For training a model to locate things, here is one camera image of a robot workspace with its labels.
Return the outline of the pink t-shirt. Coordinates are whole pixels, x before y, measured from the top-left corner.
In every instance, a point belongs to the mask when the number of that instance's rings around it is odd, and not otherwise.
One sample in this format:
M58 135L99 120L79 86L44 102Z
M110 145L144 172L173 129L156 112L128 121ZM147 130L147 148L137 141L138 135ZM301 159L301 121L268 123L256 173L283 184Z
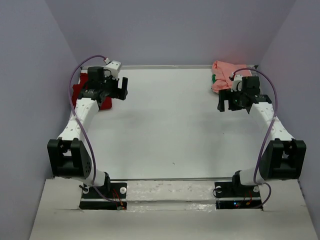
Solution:
M230 76L236 70L247 67L245 64L232 64L216 60L212 65L212 74L215 74L216 82L211 85L211 90L218 94L220 90L230 89L232 87Z

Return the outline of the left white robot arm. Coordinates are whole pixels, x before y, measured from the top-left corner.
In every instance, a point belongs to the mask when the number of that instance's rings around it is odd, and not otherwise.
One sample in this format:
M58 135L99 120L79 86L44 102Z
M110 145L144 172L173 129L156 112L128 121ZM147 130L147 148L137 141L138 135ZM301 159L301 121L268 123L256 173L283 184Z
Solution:
M88 80L76 103L71 105L68 123L56 139L48 141L47 150L55 177L78 180L93 187L94 193L104 198L110 194L111 180L108 173L97 169L87 132L106 98L126 99L128 79L124 77L119 85L121 63L118 61L90 66L86 70Z

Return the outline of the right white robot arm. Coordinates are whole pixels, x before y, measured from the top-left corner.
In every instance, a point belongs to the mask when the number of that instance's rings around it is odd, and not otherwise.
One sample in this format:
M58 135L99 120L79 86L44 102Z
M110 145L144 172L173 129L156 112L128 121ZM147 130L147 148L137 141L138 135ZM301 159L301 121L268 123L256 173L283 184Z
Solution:
M231 192L242 196L249 186L298 179L307 150L305 142L286 130L277 116L275 104L268 95L261 94L259 77L237 74L231 83L230 89L219 91L217 109L220 112L246 110L265 134L258 165L236 171L230 183Z

